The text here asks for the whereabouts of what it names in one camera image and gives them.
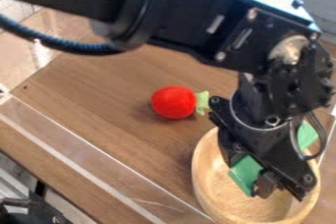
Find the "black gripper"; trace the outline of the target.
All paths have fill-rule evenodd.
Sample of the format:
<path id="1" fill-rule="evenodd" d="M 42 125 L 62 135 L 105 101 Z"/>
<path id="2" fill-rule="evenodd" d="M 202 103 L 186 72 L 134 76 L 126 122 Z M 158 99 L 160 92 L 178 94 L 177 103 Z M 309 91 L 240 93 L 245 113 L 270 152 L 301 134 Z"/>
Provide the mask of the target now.
<path id="1" fill-rule="evenodd" d="M 232 167 L 246 155 L 262 166 L 254 195 L 268 198 L 276 190 L 285 190 L 302 200 L 317 179 L 308 164 L 313 155 L 298 148 L 296 133 L 302 122 L 317 132 L 316 123 L 300 116 L 276 115 L 258 121 L 237 95 L 209 99 L 209 118 L 217 127 L 218 150 L 226 166 Z"/>

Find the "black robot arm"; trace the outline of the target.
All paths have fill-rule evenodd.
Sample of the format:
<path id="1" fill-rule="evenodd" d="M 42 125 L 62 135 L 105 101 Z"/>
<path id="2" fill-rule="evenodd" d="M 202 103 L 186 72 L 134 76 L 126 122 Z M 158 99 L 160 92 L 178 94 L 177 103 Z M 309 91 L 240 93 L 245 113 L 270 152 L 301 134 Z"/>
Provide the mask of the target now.
<path id="1" fill-rule="evenodd" d="M 329 104 L 333 63 L 321 30 L 301 0 L 18 0 L 89 19 L 100 43 L 65 40 L 0 15 L 0 28 L 52 49 L 110 56 L 142 44 L 188 53 L 238 74 L 229 98 L 209 100 L 224 161 L 250 157 L 261 166 L 252 193 L 286 190 L 304 199 L 317 185 L 298 148 L 308 123 L 321 132 L 314 109 Z"/>

